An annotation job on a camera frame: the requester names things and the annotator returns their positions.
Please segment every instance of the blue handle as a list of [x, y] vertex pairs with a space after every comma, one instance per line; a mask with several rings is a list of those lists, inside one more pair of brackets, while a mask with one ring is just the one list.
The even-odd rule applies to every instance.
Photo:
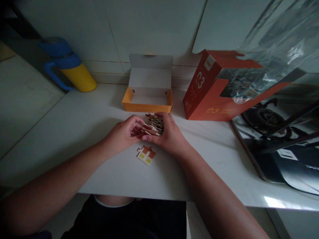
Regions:
[[44, 70], [46, 73], [64, 90], [70, 91], [72, 90], [72, 87], [66, 86], [60, 78], [56, 76], [56, 74], [53, 73], [52, 67], [56, 66], [53, 61], [47, 62], [44, 64]]

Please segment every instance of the orange box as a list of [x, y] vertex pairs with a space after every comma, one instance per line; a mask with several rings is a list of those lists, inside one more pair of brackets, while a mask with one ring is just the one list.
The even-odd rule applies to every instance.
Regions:
[[220, 96], [229, 83], [228, 79], [223, 79], [223, 69], [262, 68], [253, 60], [241, 60], [237, 56], [243, 55], [235, 51], [203, 51], [202, 59], [183, 99], [188, 120], [229, 121], [305, 74], [304, 71], [297, 70], [293, 74], [293, 80], [289, 74], [287, 80], [282, 80], [282, 83], [274, 85], [255, 99], [236, 104], [232, 98]]
[[130, 63], [129, 86], [122, 100], [125, 111], [170, 113], [173, 57], [130, 54]]

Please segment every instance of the floor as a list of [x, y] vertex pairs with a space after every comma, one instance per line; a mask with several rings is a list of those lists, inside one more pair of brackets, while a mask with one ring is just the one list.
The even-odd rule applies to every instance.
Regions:
[[[75, 197], [45, 226], [52, 233], [53, 239], [61, 238], [62, 234], [70, 229], [81, 210], [88, 194], [76, 194]], [[279, 239], [267, 212], [263, 208], [249, 207], [248, 210], [256, 218], [271, 239]], [[194, 203], [187, 203], [187, 239], [211, 238], [202, 222]]]

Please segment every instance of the stack of puzzle pieces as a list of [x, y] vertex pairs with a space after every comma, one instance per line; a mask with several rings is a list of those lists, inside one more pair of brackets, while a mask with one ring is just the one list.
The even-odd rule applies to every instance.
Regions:
[[141, 132], [143, 134], [161, 136], [164, 132], [163, 119], [150, 113], [145, 115], [149, 120], [149, 124], [143, 124]]

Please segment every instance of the white table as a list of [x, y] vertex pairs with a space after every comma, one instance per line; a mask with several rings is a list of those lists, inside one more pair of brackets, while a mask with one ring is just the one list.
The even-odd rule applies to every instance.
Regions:
[[[132, 115], [121, 104], [126, 85], [99, 84], [69, 92], [0, 162], [0, 186], [20, 187], [102, 139]], [[185, 119], [186, 89], [173, 89], [172, 115], [191, 145], [246, 206], [319, 210], [319, 197], [260, 179], [228, 122]], [[152, 146], [151, 165], [136, 158]], [[154, 144], [140, 142], [106, 161], [80, 193], [191, 201], [178, 162]]]

